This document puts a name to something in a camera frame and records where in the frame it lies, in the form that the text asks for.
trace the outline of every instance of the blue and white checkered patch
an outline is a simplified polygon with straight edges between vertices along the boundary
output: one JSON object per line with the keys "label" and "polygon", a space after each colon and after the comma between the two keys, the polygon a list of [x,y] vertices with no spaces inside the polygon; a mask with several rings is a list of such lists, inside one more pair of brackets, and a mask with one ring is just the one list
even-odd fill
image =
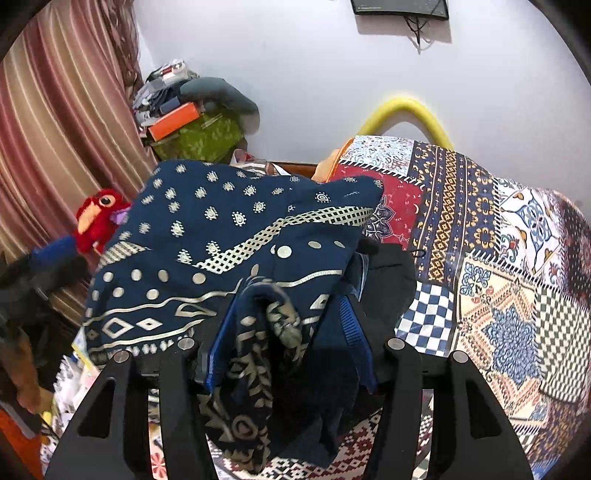
{"label": "blue and white checkered patch", "polygon": [[445,287],[417,282],[414,301],[396,336],[421,353],[447,356],[453,318],[453,293]]}

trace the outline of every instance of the orange box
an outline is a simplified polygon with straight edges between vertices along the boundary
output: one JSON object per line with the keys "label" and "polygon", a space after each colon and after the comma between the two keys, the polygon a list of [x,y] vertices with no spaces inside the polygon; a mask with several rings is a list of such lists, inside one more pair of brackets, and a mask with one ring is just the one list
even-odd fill
{"label": "orange box", "polygon": [[193,102],[185,103],[178,108],[175,108],[170,113],[164,115],[154,125],[148,127],[153,139],[157,142],[162,140],[167,135],[170,135],[175,130],[187,125],[189,122],[199,118],[199,109]]}

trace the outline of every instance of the striped curtain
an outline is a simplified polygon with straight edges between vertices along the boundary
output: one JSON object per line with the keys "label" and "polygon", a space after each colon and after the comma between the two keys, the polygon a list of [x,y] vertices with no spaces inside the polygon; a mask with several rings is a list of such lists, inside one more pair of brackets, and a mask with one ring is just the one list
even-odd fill
{"label": "striped curtain", "polygon": [[[155,165],[129,99],[141,86],[132,0],[53,0],[0,64],[0,248],[13,260],[74,231],[84,199],[133,199]],[[86,289],[55,306],[79,322]]]}

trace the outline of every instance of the toy eye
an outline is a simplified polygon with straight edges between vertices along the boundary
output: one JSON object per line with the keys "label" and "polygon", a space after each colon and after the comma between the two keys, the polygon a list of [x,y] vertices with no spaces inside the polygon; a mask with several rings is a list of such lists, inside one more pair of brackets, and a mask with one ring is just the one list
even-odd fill
{"label": "toy eye", "polygon": [[110,207],[115,204],[115,197],[112,195],[103,195],[99,199],[99,202],[103,207]]}

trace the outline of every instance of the patchwork bedsheet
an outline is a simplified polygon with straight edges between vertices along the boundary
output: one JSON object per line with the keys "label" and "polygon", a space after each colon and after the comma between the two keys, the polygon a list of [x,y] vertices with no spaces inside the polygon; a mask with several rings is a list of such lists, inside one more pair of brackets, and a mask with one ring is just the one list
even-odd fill
{"label": "patchwork bedsheet", "polygon": [[[589,408],[589,225],[557,192],[494,177],[462,154],[422,142],[356,137],[331,179],[361,174],[384,184],[365,234],[426,251],[416,259],[415,300],[396,335],[432,355],[465,351],[542,478]],[[212,456],[222,480],[361,479],[378,422],[379,412],[345,436],[326,470],[277,458],[251,476],[213,445]],[[427,475],[432,429],[433,393],[425,391],[415,479]],[[150,444],[154,478],[166,479],[156,424]]]}

